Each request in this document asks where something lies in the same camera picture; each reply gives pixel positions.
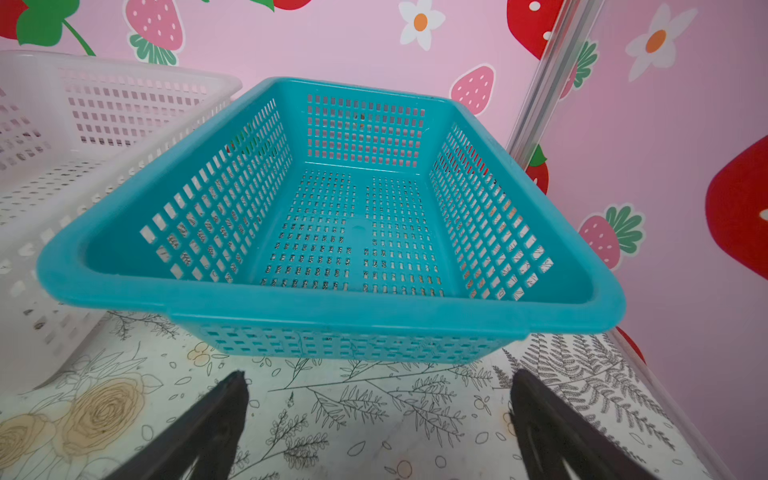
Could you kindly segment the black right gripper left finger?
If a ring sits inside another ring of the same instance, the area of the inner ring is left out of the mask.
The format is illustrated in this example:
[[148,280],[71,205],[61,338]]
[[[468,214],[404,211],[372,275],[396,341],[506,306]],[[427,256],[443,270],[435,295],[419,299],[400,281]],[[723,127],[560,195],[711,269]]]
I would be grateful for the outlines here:
[[219,382],[110,479],[226,479],[244,431],[249,402],[245,374]]

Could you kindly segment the white plastic basket middle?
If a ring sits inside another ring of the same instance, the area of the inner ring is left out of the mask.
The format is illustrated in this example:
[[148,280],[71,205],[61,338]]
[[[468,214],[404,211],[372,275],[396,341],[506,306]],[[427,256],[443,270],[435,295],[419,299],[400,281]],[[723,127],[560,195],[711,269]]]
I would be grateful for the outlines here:
[[223,110],[232,76],[97,57],[1,55],[1,390],[46,383],[102,318],[40,285],[67,225]]

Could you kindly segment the aluminium frame post right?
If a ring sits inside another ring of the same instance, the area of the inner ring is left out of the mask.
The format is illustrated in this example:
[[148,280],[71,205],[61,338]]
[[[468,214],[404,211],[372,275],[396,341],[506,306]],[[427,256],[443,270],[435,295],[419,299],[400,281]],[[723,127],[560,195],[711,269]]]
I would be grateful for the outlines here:
[[544,48],[519,112],[507,151],[523,169],[555,110],[584,42],[604,5],[602,1],[557,1],[550,29],[540,29]]

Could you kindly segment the teal plastic basket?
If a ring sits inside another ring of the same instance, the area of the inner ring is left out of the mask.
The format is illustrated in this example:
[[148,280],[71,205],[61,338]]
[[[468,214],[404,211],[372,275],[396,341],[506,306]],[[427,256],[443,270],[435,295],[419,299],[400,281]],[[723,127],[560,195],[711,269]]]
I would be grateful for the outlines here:
[[462,364],[626,309],[466,107],[288,78],[56,234],[37,275],[64,304],[160,314],[228,355]]

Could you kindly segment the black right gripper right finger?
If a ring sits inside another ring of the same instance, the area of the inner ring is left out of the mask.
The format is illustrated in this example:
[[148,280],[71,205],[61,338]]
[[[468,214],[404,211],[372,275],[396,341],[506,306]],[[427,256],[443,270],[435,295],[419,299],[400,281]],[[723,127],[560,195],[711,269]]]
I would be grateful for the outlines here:
[[511,419],[530,479],[652,479],[539,378],[520,369],[510,388]]

